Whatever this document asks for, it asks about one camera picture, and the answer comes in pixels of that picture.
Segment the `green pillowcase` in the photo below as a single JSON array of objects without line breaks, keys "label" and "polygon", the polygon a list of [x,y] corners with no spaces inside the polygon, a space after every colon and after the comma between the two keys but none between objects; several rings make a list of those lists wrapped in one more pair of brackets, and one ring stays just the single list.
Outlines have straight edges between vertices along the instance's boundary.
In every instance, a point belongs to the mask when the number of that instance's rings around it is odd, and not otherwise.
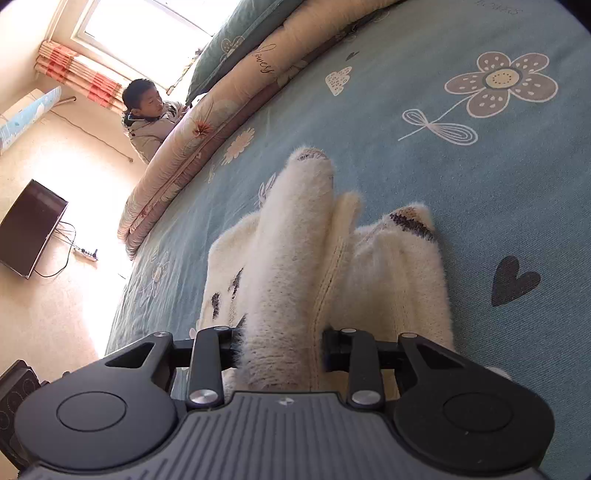
[{"label": "green pillowcase", "polygon": [[257,48],[303,0],[242,0],[200,55],[187,104],[208,92],[225,74]]}]

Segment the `blue bedsheet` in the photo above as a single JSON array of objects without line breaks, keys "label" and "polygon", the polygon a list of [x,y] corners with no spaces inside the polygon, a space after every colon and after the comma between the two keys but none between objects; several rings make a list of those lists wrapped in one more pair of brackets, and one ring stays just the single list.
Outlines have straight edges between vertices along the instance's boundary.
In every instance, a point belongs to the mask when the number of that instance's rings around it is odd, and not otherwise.
[{"label": "blue bedsheet", "polygon": [[[433,212],[459,351],[532,388],[544,470],[591,472],[591,38],[553,0],[409,0],[304,69],[213,156],[142,245],[108,351],[195,327],[212,242],[290,152],[325,150],[361,223]],[[176,385],[177,393],[184,387]]]}]

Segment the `black tv screen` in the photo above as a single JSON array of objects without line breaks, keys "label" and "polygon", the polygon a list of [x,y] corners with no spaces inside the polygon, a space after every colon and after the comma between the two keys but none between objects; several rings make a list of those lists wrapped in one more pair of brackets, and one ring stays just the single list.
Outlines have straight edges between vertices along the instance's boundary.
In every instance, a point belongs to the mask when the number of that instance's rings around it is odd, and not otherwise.
[{"label": "black tv screen", "polygon": [[67,205],[31,180],[0,223],[0,262],[29,278]]}]

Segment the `red striped curtain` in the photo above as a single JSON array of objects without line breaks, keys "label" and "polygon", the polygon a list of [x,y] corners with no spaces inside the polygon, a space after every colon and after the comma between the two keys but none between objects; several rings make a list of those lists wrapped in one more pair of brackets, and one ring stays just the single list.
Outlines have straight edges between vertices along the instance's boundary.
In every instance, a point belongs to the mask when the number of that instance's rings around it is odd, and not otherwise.
[{"label": "red striped curtain", "polygon": [[121,114],[121,94],[130,80],[54,41],[44,41],[35,70]]}]

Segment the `floor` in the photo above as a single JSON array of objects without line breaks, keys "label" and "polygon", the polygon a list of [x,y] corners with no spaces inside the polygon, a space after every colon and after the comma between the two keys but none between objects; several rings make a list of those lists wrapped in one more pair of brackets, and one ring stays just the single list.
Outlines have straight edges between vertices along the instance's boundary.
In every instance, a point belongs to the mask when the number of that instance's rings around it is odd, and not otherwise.
[{"label": "floor", "polygon": [[[0,219],[31,180],[68,200],[63,220],[98,262],[72,255],[53,278],[29,280],[0,265],[0,373],[16,359],[55,380],[101,357],[131,262],[116,238],[119,216],[145,166],[48,112],[0,157]],[[68,245],[51,238],[37,270],[61,268]],[[15,471],[0,455],[0,478]]]}]

